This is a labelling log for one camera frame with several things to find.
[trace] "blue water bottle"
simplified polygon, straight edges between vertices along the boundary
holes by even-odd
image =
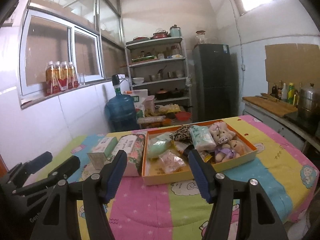
[[[137,124],[136,110],[133,98],[121,94],[118,75],[112,76],[112,85],[116,96],[111,98],[104,107],[104,113],[112,132],[122,132],[140,129]]]

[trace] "metal screw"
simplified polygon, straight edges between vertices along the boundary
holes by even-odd
[[[256,186],[258,185],[258,181],[256,179],[250,179],[250,184]]]
[[[61,180],[58,181],[58,185],[59,186],[63,186],[65,184],[66,184],[66,181],[64,179],[61,179]]]
[[[100,178],[99,173],[95,173],[91,175],[91,179],[99,179],[99,178]]]
[[[217,173],[216,174],[217,179],[224,179],[224,174],[223,173]]]

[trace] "wooden cutting board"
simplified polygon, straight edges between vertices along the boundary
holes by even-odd
[[[297,111],[297,108],[282,101],[273,102],[264,98],[258,97],[243,97],[245,101],[248,101],[256,106],[267,110],[268,112],[275,114],[276,116],[283,117],[285,114]]]

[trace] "shallow open box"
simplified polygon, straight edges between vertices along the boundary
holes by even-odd
[[[210,127],[210,125],[212,125],[215,122],[222,122],[222,120],[199,122],[194,124]],[[188,164],[174,173],[165,174],[161,169],[161,167],[158,165],[157,160],[150,160],[147,158],[148,140],[165,132],[174,132],[179,127],[180,126],[176,126],[176,127],[152,130],[147,132],[144,153],[143,153],[143,163],[142,163],[142,178],[145,185],[159,185],[159,184],[173,183],[173,182],[193,179],[193,175]],[[241,134],[239,134],[230,125],[227,124],[227,127],[231,131],[234,131],[236,133],[236,137],[235,137],[236,140],[242,141],[245,144],[247,153],[236,159],[231,159],[223,163],[212,164],[212,166],[217,172],[225,171],[225,170],[234,168],[236,166],[239,166],[241,164],[247,163],[248,161],[252,161],[255,158],[258,151],[253,144],[251,144],[246,138],[244,138]]]

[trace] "refrigerator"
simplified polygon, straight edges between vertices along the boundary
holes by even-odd
[[[229,46],[198,44],[193,49],[198,121],[236,115],[237,67],[231,64]]]

